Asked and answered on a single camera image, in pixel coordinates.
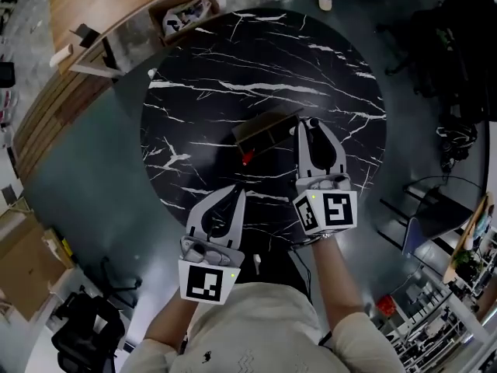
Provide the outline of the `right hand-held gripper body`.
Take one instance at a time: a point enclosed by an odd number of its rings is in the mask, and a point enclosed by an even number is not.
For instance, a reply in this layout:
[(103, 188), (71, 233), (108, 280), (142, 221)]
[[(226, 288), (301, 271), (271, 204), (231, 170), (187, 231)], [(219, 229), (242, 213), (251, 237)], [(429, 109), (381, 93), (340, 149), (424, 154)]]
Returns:
[(293, 206), (305, 235), (342, 232), (357, 226), (357, 192), (346, 174), (300, 178)]

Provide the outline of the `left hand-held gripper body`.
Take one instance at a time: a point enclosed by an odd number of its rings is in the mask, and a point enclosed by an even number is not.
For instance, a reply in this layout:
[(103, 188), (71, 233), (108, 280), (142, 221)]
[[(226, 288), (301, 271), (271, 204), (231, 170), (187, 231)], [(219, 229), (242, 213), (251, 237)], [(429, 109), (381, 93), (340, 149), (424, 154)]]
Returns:
[(241, 272), (245, 254), (188, 235), (181, 238), (180, 245), (181, 298), (223, 305)]

